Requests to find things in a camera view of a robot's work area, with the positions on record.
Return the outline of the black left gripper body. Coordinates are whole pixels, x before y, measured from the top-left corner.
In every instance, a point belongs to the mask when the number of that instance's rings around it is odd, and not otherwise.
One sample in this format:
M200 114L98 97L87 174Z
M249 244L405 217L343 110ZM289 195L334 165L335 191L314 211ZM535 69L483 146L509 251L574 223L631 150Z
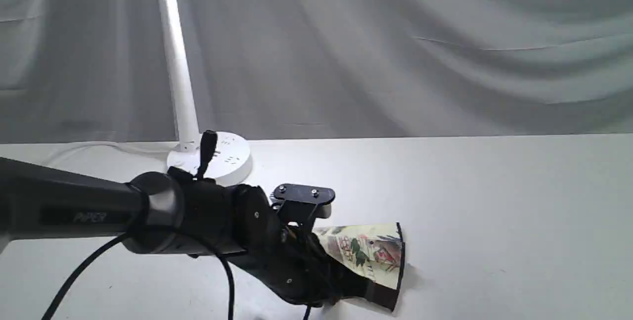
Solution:
M231 262L259 279L293 305L335 304L338 264L321 247L312 230L285 225L259 186L229 187L233 206L232 236L241 251Z

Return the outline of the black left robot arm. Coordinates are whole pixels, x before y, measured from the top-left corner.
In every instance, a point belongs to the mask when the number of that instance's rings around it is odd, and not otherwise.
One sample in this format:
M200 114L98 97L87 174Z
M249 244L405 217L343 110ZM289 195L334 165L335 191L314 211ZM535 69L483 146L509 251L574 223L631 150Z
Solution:
M260 187L177 169L117 183L7 158L0 176L9 241L126 234L133 253L219 255L294 305L342 296L339 268L316 237L284 225Z

